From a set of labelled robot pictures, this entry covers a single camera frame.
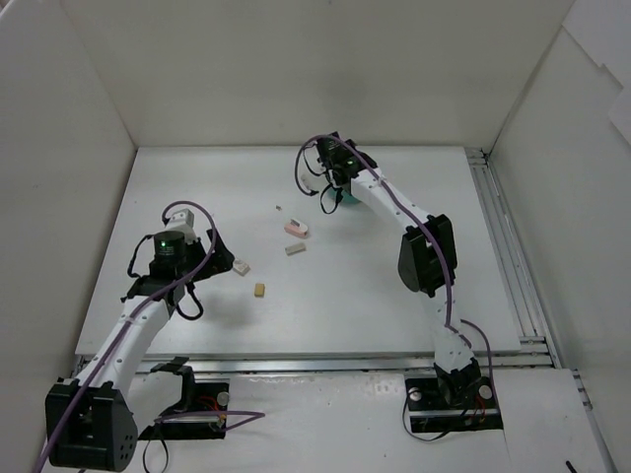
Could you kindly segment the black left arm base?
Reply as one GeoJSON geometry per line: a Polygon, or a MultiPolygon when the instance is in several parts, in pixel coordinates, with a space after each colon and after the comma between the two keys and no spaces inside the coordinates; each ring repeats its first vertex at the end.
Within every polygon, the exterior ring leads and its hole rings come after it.
{"type": "Polygon", "coordinates": [[[229,384],[226,381],[197,380],[193,369],[189,365],[180,363],[180,358],[168,363],[157,364],[149,371],[149,375],[169,373],[174,375],[181,384],[179,400],[166,406],[159,412],[160,417],[175,414],[187,414],[186,419],[164,421],[146,427],[139,432],[140,440],[208,440],[223,439],[226,436],[227,421],[218,416],[207,420],[200,418],[192,420],[194,412],[223,411],[228,409],[228,403],[220,403],[220,395],[229,395],[229,384]]]}

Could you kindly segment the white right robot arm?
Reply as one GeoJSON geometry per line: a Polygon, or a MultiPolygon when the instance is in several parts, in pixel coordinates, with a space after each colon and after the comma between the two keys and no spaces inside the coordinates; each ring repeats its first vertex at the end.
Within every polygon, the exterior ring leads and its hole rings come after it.
{"type": "Polygon", "coordinates": [[[455,310],[457,257],[451,220],[444,214],[434,216],[407,199],[353,141],[333,132],[316,138],[315,148],[337,203],[348,194],[401,231],[397,272],[409,291],[421,295],[432,323],[436,392],[443,403],[466,409],[482,374],[455,310]]]}

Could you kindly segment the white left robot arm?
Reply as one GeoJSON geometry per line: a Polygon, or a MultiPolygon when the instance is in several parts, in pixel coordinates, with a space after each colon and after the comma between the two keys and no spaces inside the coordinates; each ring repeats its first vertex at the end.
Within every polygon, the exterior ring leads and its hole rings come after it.
{"type": "Polygon", "coordinates": [[[141,435],[172,410],[196,403],[195,375],[184,357],[154,365],[143,382],[148,394],[133,399],[132,381],[150,345],[177,313],[184,293],[197,282],[231,270],[235,256],[219,232],[207,232],[203,247],[192,226],[172,225],[150,237],[149,272],[134,276],[123,312],[105,343],[75,376],[60,378],[45,397],[46,444],[35,469],[44,464],[78,470],[121,472],[141,435]]]}

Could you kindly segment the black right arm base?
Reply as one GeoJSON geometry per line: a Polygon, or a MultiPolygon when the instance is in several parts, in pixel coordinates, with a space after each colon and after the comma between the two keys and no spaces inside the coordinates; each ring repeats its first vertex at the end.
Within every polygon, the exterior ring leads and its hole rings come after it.
{"type": "Polygon", "coordinates": [[[437,441],[449,434],[504,429],[499,403],[488,376],[483,376],[456,401],[447,400],[436,378],[409,377],[404,381],[404,428],[422,441],[437,441]]]}

